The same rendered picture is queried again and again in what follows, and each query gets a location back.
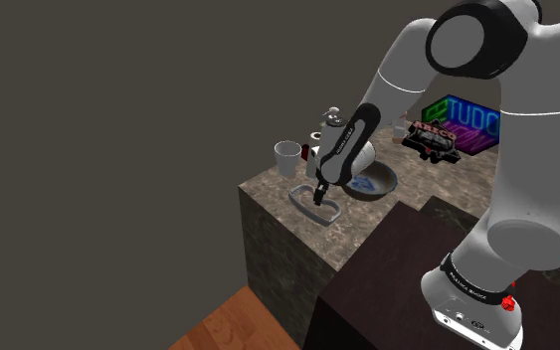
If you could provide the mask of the small pale jar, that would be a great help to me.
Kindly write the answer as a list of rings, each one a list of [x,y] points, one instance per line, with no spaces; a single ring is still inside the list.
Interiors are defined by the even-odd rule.
[[[407,125],[406,125],[407,113],[403,113],[398,119],[395,119],[392,123],[392,142],[395,144],[401,144],[407,135]]]

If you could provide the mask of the grey cup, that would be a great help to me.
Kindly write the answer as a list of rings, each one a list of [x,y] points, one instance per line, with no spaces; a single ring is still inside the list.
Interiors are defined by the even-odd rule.
[[[278,172],[281,176],[292,178],[301,156],[301,145],[295,141],[283,140],[274,147]]]

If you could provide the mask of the black figure with red lettering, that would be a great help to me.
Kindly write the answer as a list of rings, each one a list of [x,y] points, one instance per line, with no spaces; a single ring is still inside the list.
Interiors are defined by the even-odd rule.
[[[456,164],[460,154],[456,149],[457,136],[446,129],[437,119],[432,122],[414,121],[402,145],[420,153],[420,158],[433,164],[446,161]]]

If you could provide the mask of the bowl with blue pattern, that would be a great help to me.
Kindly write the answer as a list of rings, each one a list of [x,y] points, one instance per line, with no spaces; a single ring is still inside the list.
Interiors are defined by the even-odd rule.
[[[342,189],[355,200],[373,202],[394,191],[397,184],[396,173],[386,164],[374,161],[343,185]]]

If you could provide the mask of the box with neon lettering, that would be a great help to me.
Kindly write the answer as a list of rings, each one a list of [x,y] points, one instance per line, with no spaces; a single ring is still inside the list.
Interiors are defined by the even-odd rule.
[[[500,112],[451,94],[423,108],[421,120],[438,120],[457,137],[456,149],[470,156],[499,143]]]

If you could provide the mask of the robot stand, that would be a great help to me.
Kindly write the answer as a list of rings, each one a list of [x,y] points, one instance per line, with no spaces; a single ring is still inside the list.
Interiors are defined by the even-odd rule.
[[[439,325],[420,289],[476,222],[436,196],[397,203],[320,293],[302,350],[483,350]],[[515,294],[521,350],[560,350],[560,268],[528,272]]]

